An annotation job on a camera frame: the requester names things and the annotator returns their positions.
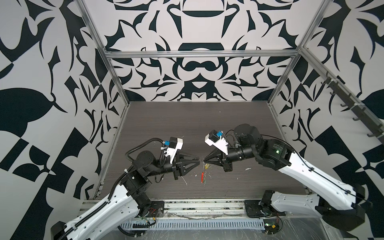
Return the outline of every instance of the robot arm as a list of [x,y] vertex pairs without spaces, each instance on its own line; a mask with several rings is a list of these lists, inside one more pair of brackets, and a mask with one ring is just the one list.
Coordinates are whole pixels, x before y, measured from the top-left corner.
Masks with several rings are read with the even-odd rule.
[[365,220],[365,210],[357,203],[365,198],[365,189],[360,185],[352,187],[321,171],[298,155],[294,149],[277,139],[264,140],[256,127],[241,124],[234,129],[236,147],[225,146],[223,140],[212,131],[205,139],[210,146],[220,146],[212,151],[204,163],[222,166],[232,171],[232,163],[249,158],[274,170],[278,170],[303,183],[317,194],[289,195],[266,191],[253,217],[263,217],[272,212],[298,212],[322,216],[330,225],[350,231]]
[[163,153],[160,159],[156,159],[150,151],[139,153],[136,160],[132,161],[132,166],[124,170],[105,198],[81,216],[67,223],[58,222],[51,228],[53,240],[98,240],[126,220],[136,216],[145,217],[151,205],[145,194],[152,184],[148,176],[173,172],[177,180],[179,176],[186,175],[200,164],[199,157],[180,153],[178,150],[181,147],[182,139],[171,137],[169,142],[163,142],[162,150],[165,150],[165,156],[169,156],[165,160],[162,159]]

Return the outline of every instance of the patterned backdrop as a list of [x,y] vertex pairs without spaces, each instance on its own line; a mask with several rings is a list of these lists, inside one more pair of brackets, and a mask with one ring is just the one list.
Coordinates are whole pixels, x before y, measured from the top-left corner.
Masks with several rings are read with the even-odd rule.
[[[384,119],[384,3],[335,0],[309,43],[312,51],[368,108]],[[373,209],[350,232],[383,238],[384,146],[301,58],[274,102],[289,142],[314,165],[345,183],[361,184]]]
[[[109,51],[295,49],[320,0],[86,0]],[[267,100],[288,57],[115,59],[131,101]]]
[[131,101],[267,100],[289,57],[135,58],[113,65]]
[[1,1],[0,21],[1,239],[50,239],[92,194],[124,103],[72,0]]

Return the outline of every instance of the metal rail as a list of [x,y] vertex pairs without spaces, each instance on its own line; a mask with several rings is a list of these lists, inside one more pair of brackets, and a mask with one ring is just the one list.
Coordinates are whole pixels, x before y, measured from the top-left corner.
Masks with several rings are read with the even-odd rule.
[[[307,43],[311,40],[315,30],[320,25],[321,21],[324,18],[324,14],[326,10],[328,9],[329,5],[333,2],[333,0],[323,0],[320,4],[319,9],[317,10],[314,18],[312,19],[307,31],[305,32],[303,38],[301,39],[299,45],[297,46],[297,50],[299,50],[301,47],[306,46]],[[287,67],[285,68],[285,71],[283,72],[282,76],[280,77],[275,89],[273,90],[271,96],[268,99],[268,102],[270,104],[273,103],[273,101],[276,99],[276,97],[279,95],[281,89],[283,88],[285,82],[288,79],[289,74],[292,72],[294,67],[296,66],[297,62],[300,59],[300,54],[295,55],[291,61],[288,63]]]
[[297,50],[106,51],[107,58],[195,58],[295,56]]
[[100,53],[101,59],[104,62],[104,65],[106,66],[108,72],[111,74],[112,81],[115,84],[116,88],[118,89],[118,92],[124,101],[124,104],[128,106],[129,100],[127,95],[125,94],[125,91],[121,85],[120,78],[117,76],[115,69],[113,65],[111,64],[110,60],[105,56],[105,51],[104,51],[104,45],[103,42],[101,41],[100,35],[97,32],[97,29],[92,21],[91,15],[87,9],[87,6],[85,5],[83,0],[76,0],[75,1],[77,4],[77,7],[79,8],[79,11],[81,13],[81,16],[83,18],[83,21],[85,25],[87,26],[89,33],[97,47],[97,50]]
[[344,85],[321,61],[308,49],[301,47],[299,54],[308,62],[309,65],[325,80],[327,84],[344,102],[342,107],[349,109],[357,116],[355,121],[361,121],[370,131],[368,137],[376,137],[384,145],[384,126],[383,122],[354,94]]

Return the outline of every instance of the metal bracket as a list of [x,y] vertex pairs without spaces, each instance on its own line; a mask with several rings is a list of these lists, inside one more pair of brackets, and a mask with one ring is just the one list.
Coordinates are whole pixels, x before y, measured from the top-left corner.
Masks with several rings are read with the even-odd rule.
[[361,121],[370,131],[368,137],[377,137],[377,139],[384,145],[384,127],[382,121],[372,112],[367,106],[354,95],[337,77],[332,74],[329,69],[321,63],[321,61],[313,55],[308,49],[300,48],[299,54],[313,67],[313,69],[325,81],[333,92],[331,95],[337,95],[344,102],[342,107],[349,107],[349,109],[357,116],[353,118],[354,121]]

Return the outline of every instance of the aluminum frame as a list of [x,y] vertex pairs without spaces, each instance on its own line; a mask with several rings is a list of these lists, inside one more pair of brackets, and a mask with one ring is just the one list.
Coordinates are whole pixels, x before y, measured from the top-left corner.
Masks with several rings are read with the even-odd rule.
[[100,172],[99,178],[98,178],[98,180],[96,182],[97,184],[95,184],[95,187],[92,189],[93,199],[96,199],[97,196],[100,195],[101,189],[103,188],[104,179],[105,179],[105,176],[107,175],[107,172],[108,172],[108,169],[109,169],[109,164],[112,161],[112,156],[113,156],[115,147],[116,147],[116,145],[118,143],[118,140],[119,140],[120,134],[121,134],[121,130],[122,130],[124,122],[125,122],[125,120],[127,118],[128,109],[129,109],[129,105],[125,106],[125,108],[124,108],[124,110],[122,112],[121,118],[120,118],[119,125],[118,125],[118,127],[116,129],[116,132],[115,132],[114,136],[113,136],[112,144],[109,147],[107,158],[105,159],[104,165],[101,167],[101,172]]
[[76,5],[77,5],[81,15],[82,15],[82,18],[83,18],[83,21],[84,21],[86,27],[89,29],[89,33],[92,37],[92,40],[94,41],[94,43],[97,47],[97,50],[100,53],[101,59],[103,60],[104,65],[107,68],[108,72],[111,74],[113,83],[115,84],[116,88],[118,89],[118,92],[119,92],[121,98],[123,99],[124,104],[126,106],[128,106],[129,99],[128,99],[127,95],[125,94],[125,91],[124,91],[124,89],[121,85],[121,82],[120,82],[120,78],[117,76],[115,69],[114,69],[113,65],[111,64],[111,61],[105,55],[103,42],[101,41],[100,35],[99,35],[95,25],[93,24],[91,15],[88,11],[86,4],[84,3],[83,0],[75,0],[75,2],[76,2]]
[[325,80],[327,77],[338,79],[331,71],[321,63],[321,61],[313,55],[307,48],[301,47],[299,54],[313,67],[313,69]]
[[[301,47],[306,46],[308,44],[308,42],[311,40],[315,30],[320,25],[321,21],[324,18],[325,12],[327,11],[329,5],[332,2],[333,2],[333,0],[323,0],[321,2],[319,9],[317,10],[315,16],[313,17],[310,25],[307,28],[307,31],[305,32],[303,38],[301,39],[299,45],[296,48],[297,51],[299,51],[299,49]],[[279,81],[277,82],[275,89],[273,90],[271,96],[268,99],[268,102],[270,104],[272,104],[274,102],[274,100],[276,99],[276,97],[279,95],[281,89],[283,88],[285,82],[288,79],[289,74],[293,71],[293,69],[296,66],[299,59],[300,59],[300,54],[298,53],[288,63],[287,67],[285,68],[285,71],[283,72],[282,76],[280,77]]]
[[280,132],[280,135],[281,135],[282,139],[283,139],[284,141],[287,141],[287,138],[285,137],[285,133],[284,133],[284,131],[283,131],[283,127],[282,127],[282,125],[281,125],[280,122],[279,122],[278,115],[277,115],[277,113],[276,113],[276,110],[275,110],[274,106],[271,105],[271,104],[269,104],[269,103],[267,103],[267,105],[268,105],[268,107],[269,107],[269,110],[270,110],[271,113],[272,113],[272,117],[273,117],[273,119],[274,119],[274,121],[275,121],[275,123],[276,123],[276,125],[277,125],[277,128],[278,128],[278,130],[279,130],[279,132]]
[[295,56],[297,50],[106,51],[107,58],[197,58]]

